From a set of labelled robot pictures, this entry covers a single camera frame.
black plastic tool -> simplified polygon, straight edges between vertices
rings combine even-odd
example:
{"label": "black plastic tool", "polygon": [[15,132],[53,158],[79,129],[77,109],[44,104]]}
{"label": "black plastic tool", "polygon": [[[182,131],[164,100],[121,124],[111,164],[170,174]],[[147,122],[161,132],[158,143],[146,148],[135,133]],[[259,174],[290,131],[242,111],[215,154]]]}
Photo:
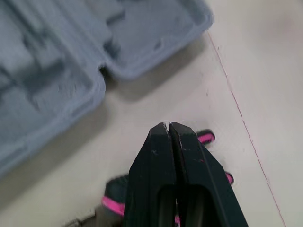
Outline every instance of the black plastic tool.
{"label": "black plastic tool", "polygon": [[191,128],[161,123],[129,171],[123,227],[247,227],[225,171]]}

tool case lid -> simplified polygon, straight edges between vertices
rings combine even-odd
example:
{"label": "tool case lid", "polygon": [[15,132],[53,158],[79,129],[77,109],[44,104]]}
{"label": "tool case lid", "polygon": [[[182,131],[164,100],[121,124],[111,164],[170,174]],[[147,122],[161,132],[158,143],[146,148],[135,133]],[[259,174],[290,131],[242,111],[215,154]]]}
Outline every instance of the tool case lid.
{"label": "tool case lid", "polygon": [[0,0],[0,177],[212,24],[200,0]]}

white floor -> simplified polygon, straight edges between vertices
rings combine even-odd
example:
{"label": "white floor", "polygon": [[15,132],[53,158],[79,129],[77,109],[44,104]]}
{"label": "white floor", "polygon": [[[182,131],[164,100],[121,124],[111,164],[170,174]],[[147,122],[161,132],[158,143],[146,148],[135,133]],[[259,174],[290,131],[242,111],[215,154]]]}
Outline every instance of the white floor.
{"label": "white floor", "polygon": [[250,227],[303,226],[303,1],[209,0],[209,32],[106,100],[0,182],[1,227],[93,212],[162,121],[210,128]]}

tool case foam insert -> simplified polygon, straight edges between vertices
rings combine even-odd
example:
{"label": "tool case foam insert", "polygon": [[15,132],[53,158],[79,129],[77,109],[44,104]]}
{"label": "tool case foam insert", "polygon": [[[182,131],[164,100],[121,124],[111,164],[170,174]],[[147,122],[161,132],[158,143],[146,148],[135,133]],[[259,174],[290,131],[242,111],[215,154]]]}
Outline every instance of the tool case foam insert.
{"label": "tool case foam insert", "polygon": [[212,24],[200,0],[0,0],[0,177]]}

red line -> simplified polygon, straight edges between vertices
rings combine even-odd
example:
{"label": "red line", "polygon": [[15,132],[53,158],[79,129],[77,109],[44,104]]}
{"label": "red line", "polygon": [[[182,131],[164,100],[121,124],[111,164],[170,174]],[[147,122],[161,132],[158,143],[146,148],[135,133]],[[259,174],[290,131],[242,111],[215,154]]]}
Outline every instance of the red line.
{"label": "red line", "polygon": [[271,190],[271,187],[270,187],[270,185],[269,185],[269,183],[268,183],[266,174],[265,174],[265,172],[264,172],[264,170],[263,170],[261,161],[260,161],[260,159],[259,159],[259,157],[258,157],[257,150],[256,150],[256,148],[255,148],[255,145],[254,145],[254,143],[253,143],[251,137],[250,137],[250,132],[248,131],[248,128],[247,128],[247,126],[246,126],[246,124],[245,124],[245,121],[244,121],[244,119],[243,119],[243,115],[242,115],[242,112],[241,112],[241,110],[240,110],[240,108],[239,108],[239,105],[238,105],[238,102],[237,102],[237,100],[236,100],[236,97],[235,97],[235,95],[234,95],[234,93],[233,93],[233,91],[232,91],[232,86],[231,86],[231,84],[230,84],[230,82],[229,82],[229,80],[228,80],[227,73],[226,73],[226,71],[225,71],[225,68],[224,68],[222,62],[221,62],[221,58],[220,58],[220,56],[219,56],[219,53],[218,53],[218,51],[217,51],[217,49],[216,49],[216,47],[215,47],[215,45],[214,45],[214,42],[213,42],[213,39],[212,39],[211,35],[209,34],[209,32],[207,32],[207,33],[208,33],[208,36],[209,36],[209,38],[210,38],[210,40],[211,40],[211,42],[212,42],[212,45],[213,45],[213,48],[214,48],[215,53],[216,53],[216,55],[217,55],[217,58],[218,58],[218,60],[219,60],[220,66],[221,66],[221,68],[222,68],[222,70],[223,70],[223,72],[224,72],[224,74],[225,74],[225,77],[226,77],[226,80],[227,80],[227,84],[228,84],[228,88],[229,88],[230,92],[232,93],[232,97],[233,97],[233,99],[234,99],[234,101],[235,101],[235,103],[236,103],[236,105],[237,105],[237,108],[238,108],[238,111],[239,111],[239,113],[240,113],[240,115],[241,115],[241,118],[242,118],[244,127],[245,127],[246,132],[247,132],[247,134],[248,134],[248,137],[249,137],[249,139],[250,139],[250,143],[251,143],[251,145],[252,145],[252,147],[253,147],[253,149],[254,149],[254,151],[255,151],[255,154],[256,154],[257,159],[258,159],[258,162],[259,162],[259,164],[260,164],[261,170],[262,170],[263,175],[264,175],[264,177],[265,177],[265,179],[266,179],[266,183],[267,183],[267,185],[268,185],[268,187],[269,187],[270,193],[271,193],[271,195],[272,195],[272,197],[273,197],[273,199],[274,199],[274,202],[275,202],[275,204],[276,204],[276,207],[277,207],[277,209],[278,209],[278,211],[279,211],[280,218],[282,219],[282,222],[283,222],[284,226],[286,227],[286,223],[285,223],[285,221],[284,221],[284,219],[283,219],[283,217],[282,217],[280,208],[279,208],[279,206],[278,206],[278,204],[277,204],[277,202],[276,202],[276,199],[275,199],[275,197],[274,197],[273,191]]}

